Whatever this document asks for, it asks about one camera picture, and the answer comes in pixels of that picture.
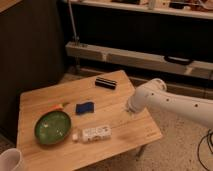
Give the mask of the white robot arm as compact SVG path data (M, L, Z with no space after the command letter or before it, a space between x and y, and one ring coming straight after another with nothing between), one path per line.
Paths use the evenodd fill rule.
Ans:
M138 86L127 100L126 109L137 114L148 105L164 108L213 129L213 100L169 93L166 83L159 78Z

